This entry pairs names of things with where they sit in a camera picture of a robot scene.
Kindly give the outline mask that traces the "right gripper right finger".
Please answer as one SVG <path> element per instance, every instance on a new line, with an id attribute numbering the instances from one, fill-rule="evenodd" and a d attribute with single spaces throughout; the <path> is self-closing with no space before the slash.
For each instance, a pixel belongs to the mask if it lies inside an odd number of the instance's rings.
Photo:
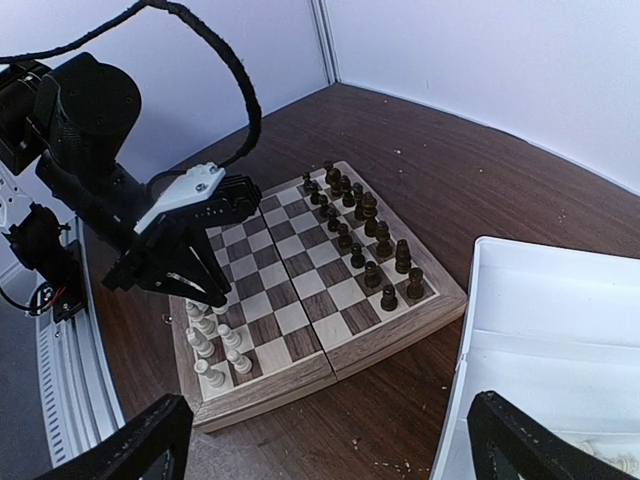
<path id="1" fill-rule="evenodd" d="M 495 391 L 467 415 L 478 479 L 618 479 L 620 470 L 570 445 Z"/>

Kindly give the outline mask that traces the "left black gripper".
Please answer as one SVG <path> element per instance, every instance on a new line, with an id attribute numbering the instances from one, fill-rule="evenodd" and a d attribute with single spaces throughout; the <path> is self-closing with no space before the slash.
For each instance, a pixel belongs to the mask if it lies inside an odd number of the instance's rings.
<path id="1" fill-rule="evenodd" d="M 102 280 L 111 291 L 143 290 L 226 306 L 231 291 L 204 230 L 162 219 L 141 234 Z"/>

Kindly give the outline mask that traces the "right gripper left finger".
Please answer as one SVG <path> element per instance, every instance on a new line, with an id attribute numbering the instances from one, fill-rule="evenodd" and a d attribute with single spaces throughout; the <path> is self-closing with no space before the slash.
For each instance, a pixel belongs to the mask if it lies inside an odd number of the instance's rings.
<path id="1" fill-rule="evenodd" d="M 183 479 L 193 412 L 185 397 L 165 394 L 96 447 L 42 479 Z"/>

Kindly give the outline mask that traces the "white tall piece carried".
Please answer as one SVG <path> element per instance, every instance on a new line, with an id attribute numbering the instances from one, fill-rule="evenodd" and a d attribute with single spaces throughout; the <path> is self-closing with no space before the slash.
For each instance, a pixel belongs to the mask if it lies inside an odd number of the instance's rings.
<path id="1" fill-rule="evenodd" d="M 185 300 L 185 306 L 186 306 L 186 311 L 191 316 L 196 316 L 198 314 L 204 314 L 208 309 L 208 305 L 207 304 L 204 304 L 204 303 L 198 302 L 198 301 L 194 301 L 194 300 L 191 300 L 191 299 L 186 299 Z"/>

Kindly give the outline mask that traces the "white chess piece tall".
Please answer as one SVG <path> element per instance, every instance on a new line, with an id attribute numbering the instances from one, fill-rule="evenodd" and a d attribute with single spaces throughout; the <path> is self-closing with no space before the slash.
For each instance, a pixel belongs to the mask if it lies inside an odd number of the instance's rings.
<path id="1" fill-rule="evenodd" d="M 215 346 L 200 330 L 194 327 L 188 327 L 185 330 L 185 335 L 188 343 L 199 356 L 209 358 L 214 355 Z"/>

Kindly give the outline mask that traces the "white chess piece short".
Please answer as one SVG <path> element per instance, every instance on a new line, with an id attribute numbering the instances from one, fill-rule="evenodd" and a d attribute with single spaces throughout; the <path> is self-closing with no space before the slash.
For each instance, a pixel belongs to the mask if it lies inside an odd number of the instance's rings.
<path id="1" fill-rule="evenodd" d="M 232 364 L 234 370 L 242 375 L 248 374 L 253 368 L 251 359 L 235 349 L 228 352 L 227 360 Z"/>

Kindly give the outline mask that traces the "white pawn second row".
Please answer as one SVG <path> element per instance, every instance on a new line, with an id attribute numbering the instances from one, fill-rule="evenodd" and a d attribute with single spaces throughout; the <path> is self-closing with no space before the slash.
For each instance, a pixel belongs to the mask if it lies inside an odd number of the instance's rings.
<path id="1" fill-rule="evenodd" d="M 231 329 L 227 324 L 219 324 L 217 332 L 223 345 L 228 350 L 240 351 L 242 349 L 243 339 L 241 334 Z"/>

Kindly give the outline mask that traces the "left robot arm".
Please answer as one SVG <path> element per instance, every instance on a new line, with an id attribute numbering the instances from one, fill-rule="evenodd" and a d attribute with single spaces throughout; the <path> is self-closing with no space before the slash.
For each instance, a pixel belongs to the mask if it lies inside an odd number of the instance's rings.
<path id="1" fill-rule="evenodd" d="M 1 160 L 14 174 L 33 166 L 117 252 L 109 289 L 138 286 L 223 307 L 230 286 L 201 219 L 216 216 L 225 170 L 193 167 L 153 197 L 117 160 L 140 111 L 134 80 L 88 53 L 57 68 L 14 63 L 1 74 Z"/>

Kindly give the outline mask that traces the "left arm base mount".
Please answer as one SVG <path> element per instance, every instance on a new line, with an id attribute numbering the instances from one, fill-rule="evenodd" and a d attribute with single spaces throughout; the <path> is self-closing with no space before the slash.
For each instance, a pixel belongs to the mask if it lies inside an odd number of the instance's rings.
<path id="1" fill-rule="evenodd" d="M 35 202 L 20 224 L 9 227 L 4 237 L 11 251 L 25 268 L 37 271 L 44 278 L 43 285 L 52 290 L 44 302 L 36 303 L 37 296 L 33 295 L 27 305 L 2 292 L 9 305 L 33 317 L 51 311 L 56 324 L 73 318 L 87 306 L 80 243 L 75 240 L 64 246 L 60 241 L 60 234 L 70 229 L 58 222 L 51 209 Z"/>

